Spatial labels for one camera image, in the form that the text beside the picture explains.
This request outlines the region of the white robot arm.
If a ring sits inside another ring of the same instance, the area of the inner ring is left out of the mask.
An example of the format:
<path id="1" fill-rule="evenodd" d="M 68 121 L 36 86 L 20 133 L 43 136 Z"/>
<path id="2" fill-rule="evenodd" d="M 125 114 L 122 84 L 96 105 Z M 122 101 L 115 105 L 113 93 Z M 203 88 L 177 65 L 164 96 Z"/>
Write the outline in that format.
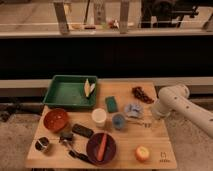
<path id="1" fill-rule="evenodd" d="M 183 84 L 161 88 L 158 99 L 150 107 L 153 117 L 160 120 L 168 117 L 174 110 L 213 138 L 213 113 L 192 103 L 188 99 L 189 95 L 188 87 Z"/>

